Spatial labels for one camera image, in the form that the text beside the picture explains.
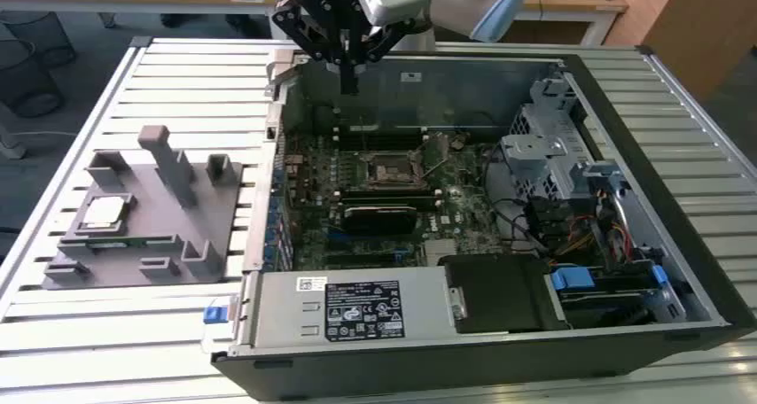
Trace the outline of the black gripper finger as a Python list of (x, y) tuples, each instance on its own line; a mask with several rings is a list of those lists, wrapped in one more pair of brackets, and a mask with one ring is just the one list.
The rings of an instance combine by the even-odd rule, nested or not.
[(400, 40), (410, 34), (413, 22), (398, 22), (382, 27), (369, 35), (370, 27), (360, 26), (349, 30), (349, 94), (358, 94), (358, 66), (378, 62)]
[(297, 0), (285, 0), (276, 8), (276, 25), (314, 61), (324, 61), (340, 77), (340, 88), (349, 95), (349, 60), (341, 36), (326, 36)]

